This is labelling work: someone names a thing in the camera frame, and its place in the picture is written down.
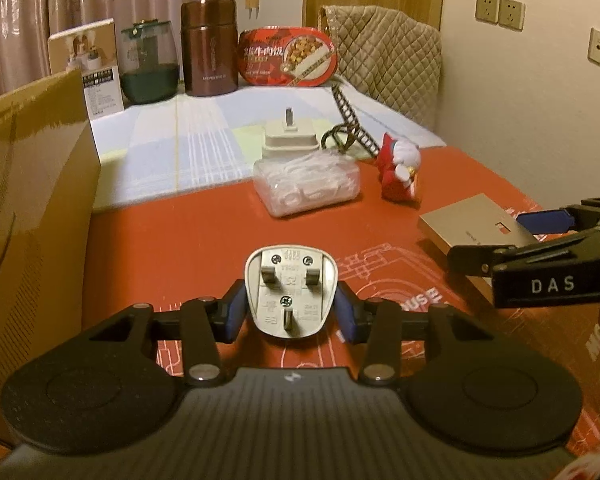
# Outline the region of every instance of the red toy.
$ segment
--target red toy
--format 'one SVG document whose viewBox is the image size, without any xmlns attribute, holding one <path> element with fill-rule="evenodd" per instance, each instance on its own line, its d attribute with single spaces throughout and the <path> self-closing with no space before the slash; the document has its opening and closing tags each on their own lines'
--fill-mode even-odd
<svg viewBox="0 0 600 480">
<path fill-rule="evenodd" d="M 419 202 L 420 150 L 408 139 L 384 134 L 376 165 L 382 183 L 382 198 L 392 202 Z"/>
</svg>

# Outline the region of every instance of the clear plastic package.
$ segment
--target clear plastic package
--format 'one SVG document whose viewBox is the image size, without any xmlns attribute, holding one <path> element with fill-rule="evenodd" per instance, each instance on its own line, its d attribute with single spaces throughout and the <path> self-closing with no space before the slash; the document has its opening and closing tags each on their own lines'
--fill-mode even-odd
<svg viewBox="0 0 600 480">
<path fill-rule="evenodd" d="M 253 184 L 270 215 L 281 217 L 357 197 L 360 168 L 334 150 L 291 160 L 263 158 L 253 165 Z"/>
</svg>

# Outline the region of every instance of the quilted chair cover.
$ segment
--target quilted chair cover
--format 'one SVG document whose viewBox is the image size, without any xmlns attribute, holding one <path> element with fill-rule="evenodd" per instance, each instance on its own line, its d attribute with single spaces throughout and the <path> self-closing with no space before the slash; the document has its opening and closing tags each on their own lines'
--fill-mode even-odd
<svg viewBox="0 0 600 480">
<path fill-rule="evenodd" d="M 442 64 L 440 33 L 400 10 L 323 6 L 318 19 L 355 88 L 432 129 Z"/>
</svg>

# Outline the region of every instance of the brown thermos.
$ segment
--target brown thermos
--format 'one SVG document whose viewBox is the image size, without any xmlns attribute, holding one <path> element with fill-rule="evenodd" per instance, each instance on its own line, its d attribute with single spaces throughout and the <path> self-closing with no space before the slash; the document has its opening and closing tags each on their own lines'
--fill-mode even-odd
<svg viewBox="0 0 600 480">
<path fill-rule="evenodd" d="M 182 4 L 184 88 L 193 96 L 211 96 L 238 88 L 235 1 L 200 0 Z"/>
</svg>

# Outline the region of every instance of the green glass jar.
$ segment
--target green glass jar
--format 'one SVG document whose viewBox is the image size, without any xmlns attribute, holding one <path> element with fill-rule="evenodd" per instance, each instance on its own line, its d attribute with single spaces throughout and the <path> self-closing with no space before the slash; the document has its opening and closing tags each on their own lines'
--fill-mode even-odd
<svg viewBox="0 0 600 480">
<path fill-rule="evenodd" d="M 148 20 L 122 30 L 120 84 L 133 104 L 155 103 L 178 91 L 180 66 L 171 22 Z"/>
</svg>

